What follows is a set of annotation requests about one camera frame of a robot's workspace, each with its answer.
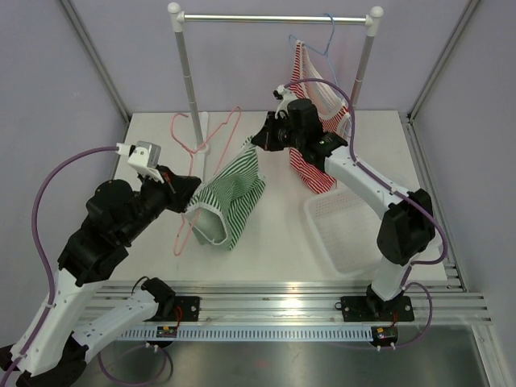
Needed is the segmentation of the green striped tank top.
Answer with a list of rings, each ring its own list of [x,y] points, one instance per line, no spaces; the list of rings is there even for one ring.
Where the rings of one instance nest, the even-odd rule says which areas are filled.
[[[231,251],[266,187],[256,145],[247,138],[236,156],[191,198],[185,219],[201,245]]]

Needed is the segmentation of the red striped tank top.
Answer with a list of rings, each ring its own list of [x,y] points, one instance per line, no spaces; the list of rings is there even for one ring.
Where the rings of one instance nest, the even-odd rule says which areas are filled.
[[[348,104],[326,83],[308,82],[308,78],[323,77],[310,60],[309,49],[301,40],[295,41],[294,63],[291,81],[302,80],[290,89],[296,97],[304,100],[299,122],[307,135],[307,144],[312,144],[327,132],[349,139],[351,115]],[[315,194],[324,194],[336,187],[336,179],[309,164],[297,149],[289,150],[289,164],[305,186]]]

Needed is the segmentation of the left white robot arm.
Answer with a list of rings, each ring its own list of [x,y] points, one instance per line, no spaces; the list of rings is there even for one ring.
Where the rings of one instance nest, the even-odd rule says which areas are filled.
[[[157,277],[147,279],[128,299],[94,321],[78,319],[128,256],[132,242],[165,210],[185,211],[201,184],[158,166],[157,179],[142,177],[139,191],[124,180],[97,187],[88,214],[58,259],[56,291],[23,337],[1,350],[5,372],[20,373],[18,386],[70,386],[108,344],[134,325],[180,318],[176,294]]]

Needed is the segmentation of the pink wire hanger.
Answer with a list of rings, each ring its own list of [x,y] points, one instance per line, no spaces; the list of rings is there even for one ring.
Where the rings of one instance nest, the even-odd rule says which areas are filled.
[[[194,170],[194,164],[195,164],[196,156],[198,154],[200,154],[202,156],[202,155],[204,155],[205,153],[208,152],[211,140],[218,134],[218,132],[224,126],[226,126],[230,122],[231,117],[234,114],[237,114],[238,116],[236,118],[236,121],[235,121],[235,124],[233,126],[233,129],[231,130],[229,138],[228,138],[228,140],[226,142],[226,146],[225,146],[225,148],[224,148],[224,150],[222,152],[222,155],[219,157],[218,164],[217,164],[217,167],[215,169],[215,172],[218,172],[220,170],[221,166],[222,166],[224,157],[225,157],[225,155],[227,153],[227,149],[228,149],[229,145],[231,144],[231,141],[232,141],[233,136],[235,134],[236,128],[239,125],[239,121],[240,121],[241,115],[242,115],[242,108],[240,106],[235,106],[231,110],[231,112],[228,114],[226,119],[223,122],[221,122],[217,126],[217,128],[213,130],[213,132],[211,134],[208,134],[206,139],[200,145],[198,145],[198,147],[195,148],[195,149],[188,148],[179,138],[176,137],[175,132],[174,132],[174,123],[175,123],[176,118],[178,116],[188,118],[189,116],[187,114],[185,114],[185,113],[176,113],[172,117],[171,124],[170,124],[170,135],[172,136],[173,140],[177,144],[179,144],[187,152],[187,154],[189,155],[189,158],[190,158],[190,162],[189,162],[189,176],[190,177],[192,176],[192,173],[193,173],[193,170]],[[176,238],[174,240],[174,245],[173,245],[173,255],[174,256],[180,256],[182,254],[182,252],[185,250],[186,244],[189,242],[189,238],[193,234],[193,230],[194,230],[193,228],[196,225],[200,215],[201,215],[201,210],[197,209],[194,212],[194,217],[193,217],[192,220],[188,220],[184,215],[181,216],[181,225],[180,225],[179,229],[177,230]]]

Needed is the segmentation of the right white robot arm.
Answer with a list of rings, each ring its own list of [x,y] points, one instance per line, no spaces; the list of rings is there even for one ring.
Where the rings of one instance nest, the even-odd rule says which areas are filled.
[[[251,142],[267,152],[297,150],[305,162],[344,183],[374,210],[381,221],[377,247],[382,259],[366,289],[364,309],[375,319],[393,314],[415,256],[435,238],[437,226],[429,193],[389,184],[360,163],[350,142],[323,130],[315,104],[306,98],[289,102],[285,110],[268,112]]]

